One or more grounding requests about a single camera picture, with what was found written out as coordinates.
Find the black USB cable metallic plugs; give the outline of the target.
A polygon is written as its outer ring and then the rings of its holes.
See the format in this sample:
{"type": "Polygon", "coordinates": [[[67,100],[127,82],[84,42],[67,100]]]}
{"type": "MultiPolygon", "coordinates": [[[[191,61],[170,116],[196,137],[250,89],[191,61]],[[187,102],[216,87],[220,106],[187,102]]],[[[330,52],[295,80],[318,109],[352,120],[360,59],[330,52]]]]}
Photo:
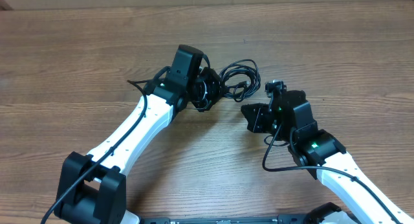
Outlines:
{"type": "Polygon", "coordinates": [[[257,63],[251,59],[238,60],[221,70],[219,77],[224,83],[224,97],[242,102],[261,87],[257,63]]]}

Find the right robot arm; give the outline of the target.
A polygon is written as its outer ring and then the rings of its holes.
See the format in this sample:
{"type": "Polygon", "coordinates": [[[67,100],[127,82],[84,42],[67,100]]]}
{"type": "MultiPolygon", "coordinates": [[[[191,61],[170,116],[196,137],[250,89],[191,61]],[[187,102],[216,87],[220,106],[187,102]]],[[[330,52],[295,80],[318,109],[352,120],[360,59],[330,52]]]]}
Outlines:
{"type": "Polygon", "coordinates": [[[413,222],[361,171],[346,147],[319,129],[304,91],[272,91],[270,103],[247,104],[241,112],[248,130],[269,133],[273,141],[288,144],[295,166],[307,170],[336,194],[360,223],[413,222]]]}

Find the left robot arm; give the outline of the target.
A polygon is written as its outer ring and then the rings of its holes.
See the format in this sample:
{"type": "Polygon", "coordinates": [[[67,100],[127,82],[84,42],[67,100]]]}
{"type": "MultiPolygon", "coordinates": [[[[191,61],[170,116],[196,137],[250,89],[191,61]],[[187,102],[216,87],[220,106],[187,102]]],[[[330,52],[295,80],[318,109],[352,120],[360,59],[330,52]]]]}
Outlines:
{"type": "Polygon", "coordinates": [[[209,59],[201,50],[179,45],[173,62],[140,87],[140,100],[133,112],[101,144],[82,155],[72,152],[61,169],[51,214],[69,223],[140,223],[127,210],[127,176],[152,139],[179,112],[192,103],[202,112],[223,95],[217,73],[202,62],[209,59]]]}

